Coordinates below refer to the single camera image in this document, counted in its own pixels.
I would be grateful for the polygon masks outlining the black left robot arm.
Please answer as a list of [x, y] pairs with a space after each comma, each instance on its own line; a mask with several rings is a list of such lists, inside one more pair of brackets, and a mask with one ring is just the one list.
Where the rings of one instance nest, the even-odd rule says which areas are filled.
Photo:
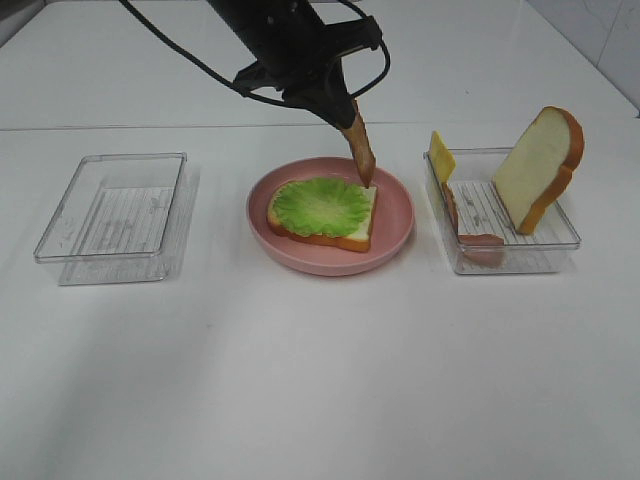
[[382, 44], [376, 20], [325, 23], [308, 1], [212, 1], [215, 12], [255, 57], [232, 85], [243, 94], [271, 87], [287, 108], [307, 110], [338, 129], [356, 111], [341, 59]]

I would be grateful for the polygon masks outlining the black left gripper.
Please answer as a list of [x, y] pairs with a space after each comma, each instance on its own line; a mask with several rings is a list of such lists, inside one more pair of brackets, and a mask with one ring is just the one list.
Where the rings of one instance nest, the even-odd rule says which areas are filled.
[[343, 57], [383, 48], [382, 31], [370, 15], [326, 24], [317, 14], [235, 14], [233, 32], [255, 57], [233, 80], [238, 93], [268, 103], [254, 91], [271, 87], [282, 93], [279, 106], [305, 108], [337, 129], [353, 126], [352, 100], [383, 80], [378, 74], [349, 92], [343, 78]]

